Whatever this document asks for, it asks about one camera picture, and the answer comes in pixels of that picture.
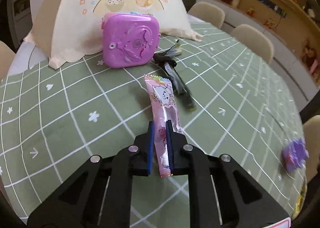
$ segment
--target green tablecloth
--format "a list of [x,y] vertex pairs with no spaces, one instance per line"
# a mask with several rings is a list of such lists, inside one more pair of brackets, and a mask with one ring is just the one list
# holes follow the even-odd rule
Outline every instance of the green tablecloth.
[[[196,110],[176,97],[189,143],[208,154],[230,154],[289,213],[305,169],[287,174],[280,153],[303,137],[293,97],[260,57],[208,23],[192,23],[202,42],[183,39],[177,72]],[[163,36],[158,51],[175,37]],[[43,61],[1,83],[1,178],[23,220],[90,155],[108,157],[145,133],[152,120],[143,75],[164,75],[152,62],[110,69],[101,54],[66,63]],[[134,177],[132,227],[188,227],[187,176]]]

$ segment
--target cartoon bowl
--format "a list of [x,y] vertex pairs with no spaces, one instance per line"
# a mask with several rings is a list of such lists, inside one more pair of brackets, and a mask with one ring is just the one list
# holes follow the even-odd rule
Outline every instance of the cartoon bowl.
[[153,4],[153,0],[136,0],[136,4],[139,8],[150,9]]
[[118,12],[123,8],[124,1],[123,0],[107,0],[105,5],[111,12]]

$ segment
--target pink candy wrapper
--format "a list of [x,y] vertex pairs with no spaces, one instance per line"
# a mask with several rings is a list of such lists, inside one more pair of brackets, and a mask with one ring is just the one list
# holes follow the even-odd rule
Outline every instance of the pink candy wrapper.
[[161,177],[171,175],[169,169],[165,123],[172,122],[173,131],[182,133],[179,115],[174,101],[172,83],[161,76],[145,75],[148,93],[151,100],[153,122],[155,124],[155,148]]

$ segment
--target cream cloth bag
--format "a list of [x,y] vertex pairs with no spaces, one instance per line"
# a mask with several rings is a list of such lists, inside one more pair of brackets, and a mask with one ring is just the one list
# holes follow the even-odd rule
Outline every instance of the cream cloth bag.
[[107,12],[152,15],[161,33],[201,40],[190,27],[182,0],[61,0],[57,11],[58,3],[44,0],[25,38],[42,49],[54,69],[102,50],[101,22]]

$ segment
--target purple plastic box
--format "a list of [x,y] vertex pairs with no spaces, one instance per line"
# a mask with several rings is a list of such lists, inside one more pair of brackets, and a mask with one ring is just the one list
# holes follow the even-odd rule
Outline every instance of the purple plastic box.
[[152,16],[107,13],[101,28],[103,61],[112,68],[146,64],[159,45],[159,23]]

